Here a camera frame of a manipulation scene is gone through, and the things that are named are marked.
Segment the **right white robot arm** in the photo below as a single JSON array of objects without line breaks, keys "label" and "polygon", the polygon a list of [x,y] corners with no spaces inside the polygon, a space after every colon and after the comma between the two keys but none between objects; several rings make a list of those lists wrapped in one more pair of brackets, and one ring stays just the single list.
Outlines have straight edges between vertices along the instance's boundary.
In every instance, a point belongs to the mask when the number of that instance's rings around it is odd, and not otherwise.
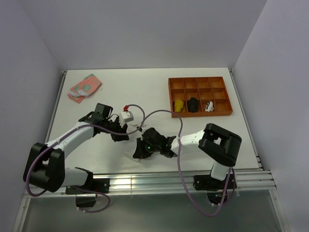
[{"label": "right white robot arm", "polygon": [[220,188],[226,181],[229,169],[236,165],[242,138],[218,125],[209,123],[205,129],[182,137],[165,137],[154,128],[147,129],[137,138],[134,159],[146,159],[153,153],[167,158],[189,153],[205,153],[213,159],[209,183]]}]

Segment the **white black striped sock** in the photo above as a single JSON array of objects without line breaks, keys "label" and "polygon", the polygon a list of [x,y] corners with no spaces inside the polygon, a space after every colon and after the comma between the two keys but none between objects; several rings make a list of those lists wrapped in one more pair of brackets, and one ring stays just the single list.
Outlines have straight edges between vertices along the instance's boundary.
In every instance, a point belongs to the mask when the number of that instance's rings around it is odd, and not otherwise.
[{"label": "white black striped sock", "polygon": [[212,112],[214,110],[214,104],[212,101],[207,102],[205,112]]}]

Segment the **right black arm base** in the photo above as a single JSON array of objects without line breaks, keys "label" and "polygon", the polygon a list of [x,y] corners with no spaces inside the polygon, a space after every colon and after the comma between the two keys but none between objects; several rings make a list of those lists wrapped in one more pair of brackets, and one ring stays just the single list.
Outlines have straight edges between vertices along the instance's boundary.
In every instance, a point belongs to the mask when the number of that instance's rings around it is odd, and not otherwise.
[{"label": "right black arm base", "polygon": [[230,197],[234,195],[237,188],[236,175],[232,170],[229,179],[226,176],[223,181],[212,178],[210,174],[194,175],[193,187],[196,191],[206,191],[211,204],[220,205],[222,198],[223,203],[229,200],[229,190],[232,190]]}]

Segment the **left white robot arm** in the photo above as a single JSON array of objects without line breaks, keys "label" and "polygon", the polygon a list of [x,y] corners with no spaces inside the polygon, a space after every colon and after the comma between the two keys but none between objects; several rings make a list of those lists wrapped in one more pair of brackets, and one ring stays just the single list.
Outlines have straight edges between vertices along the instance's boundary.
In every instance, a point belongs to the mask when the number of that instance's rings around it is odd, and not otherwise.
[{"label": "left white robot arm", "polygon": [[45,144],[35,143],[29,153],[23,179],[31,196],[37,193],[30,190],[30,185],[43,189],[44,192],[56,192],[61,187],[73,187],[83,193],[98,191],[103,186],[95,181],[94,174],[86,169],[65,167],[67,156],[85,141],[97,134],[109,133],[115,142],[126,141],[127,123],[134,119],[128,110],[120,112],[111,120],[113,108],[98,103],[94,111],[80,118],[65,134]]}]

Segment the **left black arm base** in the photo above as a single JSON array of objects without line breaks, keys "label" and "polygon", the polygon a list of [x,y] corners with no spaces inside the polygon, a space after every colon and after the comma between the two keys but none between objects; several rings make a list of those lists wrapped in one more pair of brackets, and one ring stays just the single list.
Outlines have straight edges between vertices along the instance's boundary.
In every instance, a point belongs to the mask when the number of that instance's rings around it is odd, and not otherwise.
[{"label": "left black arm base", "polygon": [[[111,203],[107,195],[110,187],[110,179],[95,179],[94,174],[86,169],[75,167],[66,169],[63,187],[65,194],[75,195],[75,204],[78,210],[84,213],[98,213],[107,209]],[[107,203],[101,209],[92,210],[98,196],[106,197]]]}]

